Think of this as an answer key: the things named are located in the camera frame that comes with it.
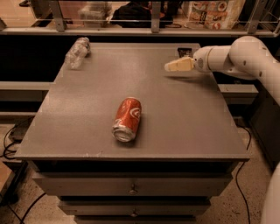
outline clear plastic bottle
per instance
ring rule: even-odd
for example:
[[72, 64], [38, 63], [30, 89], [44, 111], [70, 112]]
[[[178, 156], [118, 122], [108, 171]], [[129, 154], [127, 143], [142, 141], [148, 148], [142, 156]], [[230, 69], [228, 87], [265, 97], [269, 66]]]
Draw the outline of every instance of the clear plastic bottle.
[[65, 64], [69, 69], [79, 69], [82, 61], [90, 53], [88, 38], [78, 38], [65, 56]]

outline soda can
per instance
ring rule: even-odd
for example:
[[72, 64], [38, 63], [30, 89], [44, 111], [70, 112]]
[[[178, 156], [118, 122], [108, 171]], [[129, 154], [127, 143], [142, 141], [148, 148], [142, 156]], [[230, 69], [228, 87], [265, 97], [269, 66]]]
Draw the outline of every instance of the soda can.
[[141, 102], [133, 97], [126, 98], [116, 112], [112, 133], [121, 142], [135, 139], [141, 115]]

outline drawer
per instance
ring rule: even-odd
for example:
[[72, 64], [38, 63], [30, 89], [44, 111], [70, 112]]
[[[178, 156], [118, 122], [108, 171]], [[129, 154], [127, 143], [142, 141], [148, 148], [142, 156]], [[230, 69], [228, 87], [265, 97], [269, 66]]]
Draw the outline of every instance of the drawer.
[[97, 197], [93, 201], [61, 201], [59, 208], [69, 215], [199, 215], [209, 207], [207, 200], [180, 197]]
[[188, 174], [35, 173], [35, 182], [57, 196], [217, 196], [226, 176]]
[[195, 224], [193, 217], [104, 217], [104, 216], [75, 216], [77, 224]]

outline gray tabletop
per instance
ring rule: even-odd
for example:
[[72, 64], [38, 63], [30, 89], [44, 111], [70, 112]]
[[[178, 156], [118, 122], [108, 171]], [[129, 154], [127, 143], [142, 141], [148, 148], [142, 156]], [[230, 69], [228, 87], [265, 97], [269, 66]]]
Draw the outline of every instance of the gray tabletop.
[[[62, 67], [17, 158], [89, 160], [243, 160], [248, 158], [212, 74], [168, 73], [178, 47], [198, 44], [92, 43], [79, 71]], [[111, 128], [126, 97], [143, 112], [136, 140]]]

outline white robotic arm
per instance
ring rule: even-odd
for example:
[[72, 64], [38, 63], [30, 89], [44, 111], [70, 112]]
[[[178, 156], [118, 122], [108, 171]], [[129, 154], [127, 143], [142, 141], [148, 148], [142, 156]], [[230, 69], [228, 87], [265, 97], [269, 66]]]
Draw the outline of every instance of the white robotic arm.
[[258, 38], [245, 36], [232, 45], [206, 46], [165, 65], [167, 71], [220, 72], [241, 79], [258, 79], [280, 105], [280, 63]]

